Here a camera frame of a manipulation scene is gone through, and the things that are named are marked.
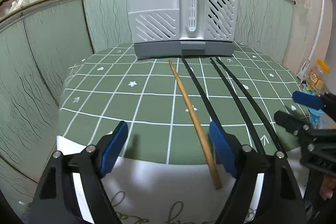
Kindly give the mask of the person's right hand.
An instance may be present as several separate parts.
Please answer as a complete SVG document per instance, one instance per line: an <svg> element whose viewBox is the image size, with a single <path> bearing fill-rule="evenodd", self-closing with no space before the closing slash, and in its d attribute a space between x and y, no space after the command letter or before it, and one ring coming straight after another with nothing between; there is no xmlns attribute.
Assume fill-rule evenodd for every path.
<svg viewBox="0 0 336 224"><path fill-rule="evenodd" d="M336 178L328 175L323 176L323 181L319 190L319 194L323 200L331 199L335 191Z"/></svg>

